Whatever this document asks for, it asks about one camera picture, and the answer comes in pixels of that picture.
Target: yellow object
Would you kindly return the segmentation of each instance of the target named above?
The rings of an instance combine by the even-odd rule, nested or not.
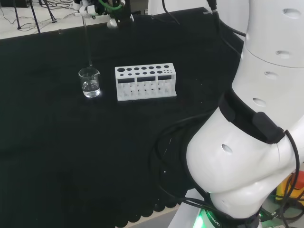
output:
[[[290,174],[277,188],[276,188],[276,194],[278,196],[284,196],[284,191],[286,189],[286,184],[288,182],[288,179],[289,177],[291,176],[292,174]],[[291,193],[290,197],[291,198],[297,198],[299,195],[301,195],[301,193],[303,192],[303,189],[301,190],[293,190],[293,192]]]

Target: black table cover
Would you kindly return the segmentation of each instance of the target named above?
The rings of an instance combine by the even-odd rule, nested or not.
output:
[[[164,127],[217,107],[239,62],[203,12],[176,12],[180,26],[149,16],[116,31],[89,26],[103,91],[94,99],[78,78],[87,66],[83,28],[0,40],[0,227],[123,227],[176,205],[149,175],[149,150]],[[176,98],[117,102],[114,67],[171,62]],[[175,169],[162,181],[182,196],[192,185],[177,152],[180,135],[163,141]]]

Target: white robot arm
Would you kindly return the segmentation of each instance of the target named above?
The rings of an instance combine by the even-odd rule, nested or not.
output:
[[[304,1],[249,2],[232,88],[187,148],[194,181],[218,210],[236,219],[255,215],[295,169],[291,142],[269,132],[271,124],[289,130],[304,162]]]

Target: green light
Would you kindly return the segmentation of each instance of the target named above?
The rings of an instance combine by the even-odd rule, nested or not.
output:
[[[202,212],[203,211],[201,211],[198,217],[196,218],[193,228],[203,228],[204,221],[203,221]]]

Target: floor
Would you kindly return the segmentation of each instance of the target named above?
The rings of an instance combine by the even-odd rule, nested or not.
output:
[[[33,3],[33,6],[41,32],[49,32],[58,29],[67,29],[83,26],[82,17],[75,16],[74,12],[76,11],[73,9],[69,9],[69,6],[67,7],[67,9],[62,8],[52,10],[54,17],[57,19],[56,23],[51,22],[50,14],[46,8],[41,7],[39,3],[36,2]],[[17,30],[17,21],[14,21],[16,19],[14,8],[1,7],[1,9],[3,13],[0,10],[0,39],[38,33],[30,7],[17,8],[20,25],[24,25],[22,26],[21,30]],[[96,17],[96,19],[89,18],[85,21],[87,25],[107,23],[109,21],[109,16],[99,16]]]

